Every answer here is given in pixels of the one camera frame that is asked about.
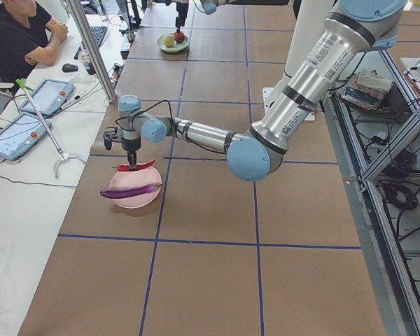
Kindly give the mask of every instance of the white desk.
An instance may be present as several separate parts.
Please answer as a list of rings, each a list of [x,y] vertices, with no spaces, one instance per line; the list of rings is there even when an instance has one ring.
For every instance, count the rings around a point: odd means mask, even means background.
[[[88,19],[91,25],[101,23],[97,15]],[[119,23],[116,17],[108,25],[108,36],[100,48],[107,69],[114,63],[123,64],[120,56],[123,38],[115,23]],[[81,37],[72,19],[67,24],[69,37],[56,64],[38,65],[28,77],[27,85],[35,88],[44,78],[73,81],[72,97],[83,97],[98,84],[94,89],[98,92],[51,119],[52,132],[62,149],[86,160],[108,102],[99,90],[101,85],[96,76],[87,75],[82,64],[74,60]],[[77,63],[78,72],[63,73],[62,65],[67,62]],[[16,115],[16,107],[11,102],[1,117],[12,120]],[[0,120],[0,126],[6,124]],[[14,181],[76,186],[84,165],[79,160],[62,163],[56,179],[53,165],[58,157],[53,143],[45,136],[20,162],[1,163],[0,175]],[[73,188],[25,185],[0,178],[0,336],[17,335],[73,193]]]

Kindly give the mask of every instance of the pink plate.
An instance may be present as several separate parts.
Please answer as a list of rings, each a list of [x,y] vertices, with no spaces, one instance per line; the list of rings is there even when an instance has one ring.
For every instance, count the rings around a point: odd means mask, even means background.
[[[148,167],[137,171],[117,171],[111,182],[109,188],[129,188],[144,186],[149,183],[161,183],[162,177],[154,167]],[[151,203],[159,194],[160,188],[155,192],[148,194],[133,196],[128,198],[112,199],[112,201],[123,208],[135,209],[143,207]]]

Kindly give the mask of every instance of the black shirt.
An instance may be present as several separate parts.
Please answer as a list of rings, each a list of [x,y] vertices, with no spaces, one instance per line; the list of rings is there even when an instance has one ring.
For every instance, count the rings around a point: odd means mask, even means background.
[[[34,66],[25,62],[25,55],[48,44],[45,25],[51,15],[38,3],[36,5],[36,16],[29,18],[31,28],[28,29],[0,4],[0,76],[5,82],[15,83],[16,79],[28,77]]]

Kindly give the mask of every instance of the person's arm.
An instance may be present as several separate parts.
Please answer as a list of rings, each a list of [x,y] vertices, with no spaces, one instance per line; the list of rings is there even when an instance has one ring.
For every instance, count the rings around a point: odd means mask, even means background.
[[[27,63],[35,65],[42,63],[45,65],[53,65],[56,62],[60,52],[62,42],[67,39],[68,28],[65,24],[59,23],[55,18],[51,18],[45,27],[51,31],[51,37],[48,45],[44,48],[37,47],[25,55]]]

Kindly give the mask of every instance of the apple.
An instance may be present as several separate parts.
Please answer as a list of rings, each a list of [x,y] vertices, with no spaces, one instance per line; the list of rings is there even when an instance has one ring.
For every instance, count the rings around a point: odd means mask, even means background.
[[[178,31],[176,33],[174,33],[174,40],[177,43],[182,43],[185,41],[185,34],[182,31]]]
[[[171,34],[166,34],[163,36],[163,43],[165,44],[165,47],[172,47],[174,46],[174,36]]]

